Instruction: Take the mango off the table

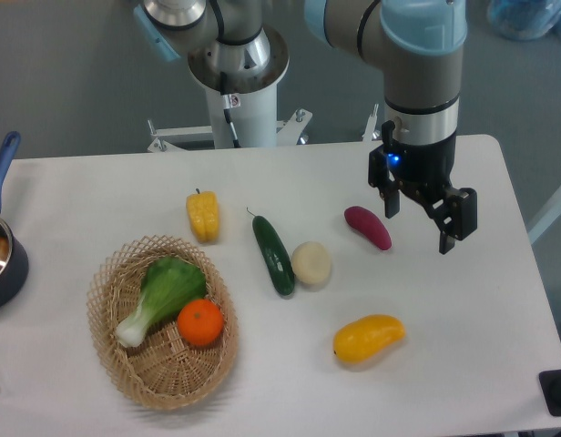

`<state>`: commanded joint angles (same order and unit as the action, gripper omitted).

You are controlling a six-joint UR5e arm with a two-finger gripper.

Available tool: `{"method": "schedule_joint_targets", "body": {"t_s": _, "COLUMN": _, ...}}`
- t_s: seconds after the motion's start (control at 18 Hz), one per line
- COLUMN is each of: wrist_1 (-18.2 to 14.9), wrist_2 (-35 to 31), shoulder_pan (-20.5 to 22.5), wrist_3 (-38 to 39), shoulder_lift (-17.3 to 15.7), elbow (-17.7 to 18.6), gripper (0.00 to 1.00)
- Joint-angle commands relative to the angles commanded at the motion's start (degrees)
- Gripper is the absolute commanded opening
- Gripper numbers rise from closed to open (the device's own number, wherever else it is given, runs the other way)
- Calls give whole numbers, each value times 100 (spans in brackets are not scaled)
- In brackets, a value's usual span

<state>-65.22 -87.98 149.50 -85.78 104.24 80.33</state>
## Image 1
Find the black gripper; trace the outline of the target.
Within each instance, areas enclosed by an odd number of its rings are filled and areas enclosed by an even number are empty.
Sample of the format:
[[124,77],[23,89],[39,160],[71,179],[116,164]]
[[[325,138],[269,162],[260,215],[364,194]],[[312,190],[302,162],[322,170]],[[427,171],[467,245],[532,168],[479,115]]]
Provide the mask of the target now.
[[456,135],[424,146],[387,137],[369,154],[368,184],[378,189],[385,217],[399,212],[401,195],[419,204],[440,231],[441,254],[477,230],[477,192],[451,182],[455,143]]

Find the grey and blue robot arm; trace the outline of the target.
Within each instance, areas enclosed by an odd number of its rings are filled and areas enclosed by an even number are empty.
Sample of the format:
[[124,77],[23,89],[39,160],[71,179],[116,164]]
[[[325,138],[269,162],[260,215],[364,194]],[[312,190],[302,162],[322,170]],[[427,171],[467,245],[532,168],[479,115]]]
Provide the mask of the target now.
[[[454,165],[463,45],[463,1],[308,1],[310,31],[383,75],[382,144],[369,156],[368,182],[387,217],[400,197],[423,207],[440,231],[439,250],[477,227],[477,196],[455,188]],[[274,147],[277,85],[288,65],[282,36],[260,1],[140,1],[134,15],[166,59],[184,58],[204,88],[218,148]]]

